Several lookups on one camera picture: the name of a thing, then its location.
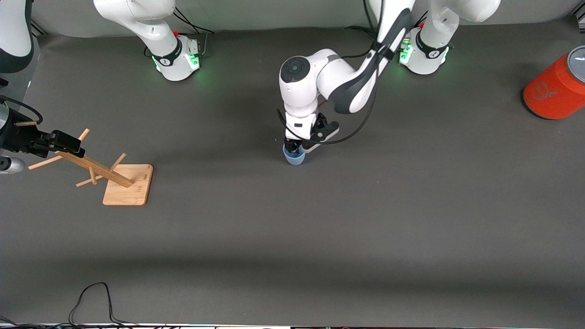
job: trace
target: black cable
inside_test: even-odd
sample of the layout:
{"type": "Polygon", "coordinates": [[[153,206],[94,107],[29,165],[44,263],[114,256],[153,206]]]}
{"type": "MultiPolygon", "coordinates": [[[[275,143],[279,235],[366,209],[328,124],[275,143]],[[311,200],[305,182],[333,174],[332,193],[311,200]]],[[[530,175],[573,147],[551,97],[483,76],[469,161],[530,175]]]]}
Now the black cable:
{"type": "Polygon", "coordinates": [[[31,106],[28,106],[28,105],[26,105],[25,103],[23,103],[23,102],[21,102],[21,101],[17,101],[17,100],[15,100],[15,99],[13,99],[13,98],[6,97],[6,96],[4,96],[4,95],[0,95],[0,100],[3,100],[3,101],[9,101],[9,102],[11,102],[11,103],[14,103],[14,104],[20,105],[20,106],[22,106],[22,107],[25,107],[25,108],[27,108],[27,109],[28,109],[30,112],[33,112],[33,113],[34,113],[34,114],[35,114],[35,115],[36,115],[36,116],[39,118],[39,119],[36,121],[37,125],[40,125],[40,124],[43,122],[43,116],[42,116],[42,115],[41,115],[41,114],[40,114],[40,113],[39,113],[37,110],[35,110],[33,107],[31,107],[31,106]]]}
{"type": "Polygon", "coordinates": [[[73,321],[73,315],[75,314],[75,311],[77,310],[77,307],[79,307],[79,305],[81,304],[81,300],[83,299],[83,294],[91,287],[96,286],[96,285],[103,285],[106,288],[106,294],[108,295],[108,315],[109,315],[109,319],[110,321],[112,321],[115,324],[118,324],[122,327],[127,327],[127,325],[125,325],[124,323],[130,323],[128,321],[122,321],[122,320],[118,320],[114,314],[113,314],[113,309],[112,309],[112,297],[109,294],[109,288],[108,285],[105,282],[96,282],[92,285],[89,285],[87,287],[85,287],[85,289],[81,292],[81,294],[79,295],[79,298],[77,299],[77,304],[75,304],[75,306],[73,307],[73,309],[69,312],[69,324],[71,325],[75,325],[75,322],[73,321]]]}
{"type": "Polygon", "coordinates": [[[150,56],[148,56],[148,55],[146,54],[146,51],[147,51],[147,50],[148,50],[148,51],[150,51],[150,50],[148,49],[148,47],[144,47],[144,50],[142,51],[142,54],[143,54],[143,55],[144,55],[146,58],[148,58],[148,59],[149,59],[149,58],[151,58],[150,56],[152,56],[152,53],[150,53],[150,56]]]}
{"type": "Polygon", "coordinates": [[[30,25],[31,25],[31,26],[32,26],[32,27],[33,27],[35,30],[37,30],[37,32],[38,32],[40,35],[44,35],[44,33],[43,33],[41,30],[39,30],[39,29],[38,29],[38,28],[37,28],[37,27],[36,27],[34,24],[32,24],[32,23],[31,23],[30,25]]]}
{"type": "MultiPolygon", "coordinates": [[[[385,1],[382,0],[381,1],[381,10],[380,10],[380,22],[382,21],[382,17],[384,15],[384,3],[385,1]]],[[[344,138],[338,139],[338,140],[333,140],[333,141],[326,141],[326,142],[318,142],[316,140],[310,140],[310,139],[304,139],[301,138],[300,136],[298,136],[296,133],[294,133],[286,124],[286,120],[283,117],[283,114],[280,112],[280,109],[277,109],[277,113],[278,113],[278,118],[280,119],[280,122],[282,122],[284,124],[284,126],[286,127],[286,129],[293,134],[296,138],[298,138],[299,140],[303,140],[309,143],[313,143],[313,144],[319,144],[319,145],[333,145],[333,144],[338,144],[341,142],[345,142],[346,140],[354,137],[358,132],[360,132],[360,130],[362,130],[362,128],[365,126],[367,120],[370,118],[370,114],[372,112],[372,110],[374,109],[374,103],[376,102],[376,94],[378,92],[378,80],[380,78],[379,72],[380,72],[380,60],[382,57],[382,54],[376,52],[374,54],[374,56],[376,57],[374,60],[376,61],[376,82],[374,83],[374,90],[372,90],[371,92],[371,98],[372,98],[372,102],[371,102],[371,106],[370,108],[367,110],[366,112],[366,116],[364,117],[364,119],[362,120],[362,122],[360,123],[360,125],[356,128],[356,130],[354,130],[352,133],[350,133],[349,135],[345,136],[344,138]]]]}
{"type": "Polygon", "coordinates": [[[359,57],[364,57],[365,55],[367,55],[370,52],[370,50],[371,50],[371,48],[366,50],[365,52],[359,54],[359,55],[345,55],[345,56],[341,56],[341,58],[343,58],[343,59],[356,59],[359,57]]]}
{"type": "Polygon", "coordinates": [[[422,14],[421,18],[419,18],[419,19],[418,19],[418,21],[416,22],[416,24],[414,25],[414,27],[415,27],[415,28],[417,28],[417,27],[418,27],[418,25],[419,25],[420,23],[422,23],[422,21],[423,21],[423,20],[425,20],[425,19],[426,19],[426,14],[428,14],[428,13],[429,13],[429,11],[426,11],[424,14],[422,14]]]}
{"type": "Polygon", "coordinates": [[[354,58],[359,58],[359,57],[363,57],[363,56],[367,55],[370,52],[370,49],[372,48],[372,46],[374,45],[374,42],[376,41],[376,35],[378,33],[376,31],[376,28],[374,28],[374,25],[372,24],[370,13],[367,10],[366,0],[363,0],[363,5],[364,5],[364,12],[366,13],[368,25],[370,26],[370,28],[364,28],[363,26],[359,26],[359,25],[352,25],[352,26],[347,26],[346,29],[353,29],[353,30],[359,30],[359,31],[366,32],[370,36],[370,38],[372,38],[372,45],[364,53],[361,53],[358,55],[345,55],[345,56],[341,57],[343,59],[354,59],[354,58]]]}
{"type": "Polygon", "coordinates": [[[181,19],[183,22],[185,22],[185,23],[187,23],[187,24],[191,25],[191,27],[192,27],[192,28],[194,28],[195,30],[196,30],[196,29],[202,29],[202,30],[204,30],[204,31],[207,31],[207,32],[209,32],[209,33],[211,33],[211,34],[215,34],[215,32],[213,32],[212,30],[208,30],[208,29],[206,29],[206,28],[202,28],[202,27],[200,27],[200,26],[197,26],[197,25],[195,25],[195,24],[191,23],[191,21],[190,21],[190,20],[189,20],[189,19],[188,19],[188,18],[185,16],[185,14],[183,14],[183,13],[181,12],[181,10],[180,10],[180,9],[178,9],[177,7],[175,7],[175,9],[177,10],[177,12],[178,12],[178,13],[180,13],[180,14],[181,14],[181,16],[183,16],[184,20],[183,20],[183,19],[181,19],[181,18],[180,18],[178,15],[175,15],[175,16],[176,16],[176,17],[178,17],[179,19],[181,19]]]}
{"type": "Polygon", "coordinates": [[[177,13],[173,13],[173,15],[175,15],[176,18],[179,18],[179,20],[182,21],[183,23],[190,25],[195,30],[195,32],[197,32],[198,35],[201,34],[201,32],[199,32],[199,30],[193,24],[181,18],[179,15],[177,15],[177,13]]]}
{"type": "Polygon", "coordinates": [[[374,30],[374,24],[371,22],[371,17],[370,17],[370,13],[367,11],[367,5],[366,5],[366,0],[363,0],[363,5],[364,5],[364,11],[366,12],[366,17],[367,17],[367,23],[370,26],[371,30],[374,30]]]}
{"type": "Polygon", "coordinates": [[[16,323],[14,323],[14,321],[10,320],[9,318],[7,318],[5,316],[0,316],[0,320],[7,322],[9,324],[12,324],[12,325],[17,325],[16,323]]]}

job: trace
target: wooden stand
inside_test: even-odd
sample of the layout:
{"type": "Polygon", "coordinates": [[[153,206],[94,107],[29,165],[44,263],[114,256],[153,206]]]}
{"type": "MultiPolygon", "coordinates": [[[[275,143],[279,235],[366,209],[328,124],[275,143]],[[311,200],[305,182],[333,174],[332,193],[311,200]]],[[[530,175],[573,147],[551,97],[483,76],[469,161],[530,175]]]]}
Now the wooden stand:
{"type": "MultiPolygon", "coordinates": [[[[86,129],[79,140],[83,141],[90,130],[86,129]]],[[[98,184],[98,179],[106,178],[108,186],[104,194],[105,205],[145,205],[148,200],[150,181],[152,180],[153,166],[150,164],[120,164],[126,157],[123,153],[114,164],[107,168],[101,163],[87,156],[76,157],[72,154],[56,151],[56,157],[29,166],[34,170],[49,163],[65,159],[83,167],[90,172],[90,179],[77,183],[77,187],[92,183],[98,184]]]]}

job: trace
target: orange can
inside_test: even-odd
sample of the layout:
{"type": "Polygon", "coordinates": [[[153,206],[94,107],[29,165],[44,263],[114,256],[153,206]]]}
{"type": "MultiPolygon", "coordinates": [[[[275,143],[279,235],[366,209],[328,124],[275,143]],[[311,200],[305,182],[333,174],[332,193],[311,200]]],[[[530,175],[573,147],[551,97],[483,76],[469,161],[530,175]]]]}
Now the orange can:
{"type": "Polygon", "coordinates": [[[585,107],[585,46],[561,56],[524,88],[522,97],[545,119],[563,119],[585,107]]]}

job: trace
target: green led light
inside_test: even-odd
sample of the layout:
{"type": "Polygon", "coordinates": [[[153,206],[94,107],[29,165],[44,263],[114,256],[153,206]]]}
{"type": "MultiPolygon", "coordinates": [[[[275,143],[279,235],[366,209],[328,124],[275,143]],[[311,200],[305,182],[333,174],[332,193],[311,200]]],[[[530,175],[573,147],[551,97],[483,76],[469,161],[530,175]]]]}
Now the green led light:
{"type": "Polygon", "coordinates": [[[152,61],[154,62],[154,65],[156,65],[156,70],[160,72],[160,67],[159,64],[156,62],[156,59],[154,59],[154,56],[151,56],[152,61]]]}
{"type": "Polygon", "coordinates": [[[198,54],[195,54],[195,55],[185,54],[185,57],[187,58],[187,63],[189,63],[189,66],[191,66],[192,70],[195,71],[195,70],[199,69],[199,60],[198,60],[199,55],[198,54]]]}
{"type": "Polygon", "coordinates": [[[402,55],[400,55],[400,63],[407,64],[408,60],[410,59],[410,55],[412,54],[412,45],[409,44],[406,49],[402,51],[402,55]]]}
{"type": "Polygon", "coordinates": [[[445,62],[445,60],[447,59],[448,52],[449,52],[449,47],[447,47],[447,49],[445,49],[445,54],[443,55],[443,59],[441,60],[441,64],[443,64],[445,62]]]}

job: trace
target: gray table surface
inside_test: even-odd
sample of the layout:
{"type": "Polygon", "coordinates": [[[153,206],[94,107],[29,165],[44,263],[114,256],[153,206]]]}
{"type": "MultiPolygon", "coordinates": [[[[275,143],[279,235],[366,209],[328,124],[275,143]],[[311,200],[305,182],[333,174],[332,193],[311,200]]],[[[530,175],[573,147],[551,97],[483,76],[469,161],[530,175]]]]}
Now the gray table surface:
{"type": "MultiPolygon", "coordinates": [[[[89,127],[89,156],[156,171],[142,208],[103,206],[105,183],[76,188],[88,173],[65,161],[2,176],[1,313],[65,321],[105,281],[129,321],[585,327],[585,112],[545,121],[519,100],[579,44],[576,22],[453,42],[432,76],[389,67],[363,131],[293,167],[280,65],[360,53],[365,34],[217,33],[179,83],[137,37],[44,39],[25,98],[42,127],[89,127]]],[[[340,136],[363,118],[324,112],[340,136]]],[[[102,290],[77,321],[107,322],[102,290]]]]}

